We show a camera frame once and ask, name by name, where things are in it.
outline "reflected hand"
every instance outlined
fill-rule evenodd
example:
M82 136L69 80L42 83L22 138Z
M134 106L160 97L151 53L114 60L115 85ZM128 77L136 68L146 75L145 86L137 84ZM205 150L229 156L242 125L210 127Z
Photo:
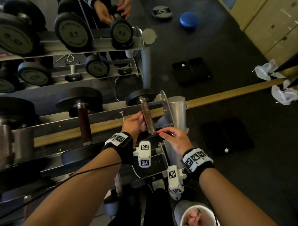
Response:
M137 114L124 120L121 132L129 133L134 140L134 144L136 144L138 136L145 129L146 129L146 124L143 118L143 113L139 111Z
M167 127L160 129L157 131L157 133L166 141L168 141L172 145L175 152L180 156L183 156L186 151L193 148L193 145L191 144L184 130L174 127Z
M121 13L121 16L126 16L125 19L127 20L131 12L131 0L119 0L117 6L118 11L124 10L124 12Z
M111 23L114 21L114 18L109 14L107 7L101 1L95 1L94 9L96 11L96 14L98 15L100 22L111 25Z

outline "weight number label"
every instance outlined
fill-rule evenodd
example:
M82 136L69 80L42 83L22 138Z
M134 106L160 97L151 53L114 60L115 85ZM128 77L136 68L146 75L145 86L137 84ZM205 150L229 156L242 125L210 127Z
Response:
M25 82L29 82L33 85L44 85L48 82L48 77L36 70L25 70L22 72L21 76Z
M88 42L88 33L85 28L75 21L61 22L59 33L61 38L73 47L84 47Z
M0 24L0 45L11 52L19 54L30 53L33 44L29 37L18 28Z
M102 62L95 61L88 65L88 70L91 73L91 75L103 76L107 73L108 68Z
M14 90L15 88L10 82L0 79L0 93L10 93Z
M121 43L127 42L131 37L131 31L126 24L119 23L113 29L114 38Z

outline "blue ball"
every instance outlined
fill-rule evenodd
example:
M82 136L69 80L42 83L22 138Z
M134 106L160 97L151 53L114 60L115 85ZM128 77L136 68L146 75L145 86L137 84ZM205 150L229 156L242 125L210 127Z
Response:
M199 17L194 13L183 13L180 16L180 24L184 28L195 28L199 23Z

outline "black wrist strap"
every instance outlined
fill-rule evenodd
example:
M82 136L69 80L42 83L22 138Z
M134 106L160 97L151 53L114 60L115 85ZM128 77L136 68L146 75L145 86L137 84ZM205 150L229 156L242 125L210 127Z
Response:
M119 154L122 163L132 165L134 164L133 144L134 141L129 133L116 133L105 142L105 146L101 151L107 148L113 148Z
M202 172L214 168L213 160L202 149L190 149L184 153L181 160L189 178L198 181Z

